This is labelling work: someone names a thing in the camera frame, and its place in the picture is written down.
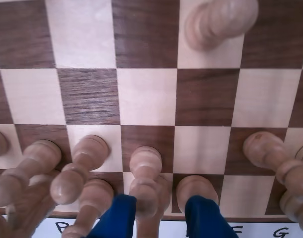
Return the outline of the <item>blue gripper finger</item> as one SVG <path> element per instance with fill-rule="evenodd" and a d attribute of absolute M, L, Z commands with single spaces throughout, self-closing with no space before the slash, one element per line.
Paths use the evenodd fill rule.
<path fill-rule="evenodd" d="M 110 208 L 89 232 L 89 238 L 131 238 L 137 199 L 120 194 L 113 198 Z"/>
<path fill-rule="evenodd" d="M 219 206 L 211 199 L 196 195 L 185 206 L 189 238 L 237 238 L 233 228 L 221 215 Z"/>

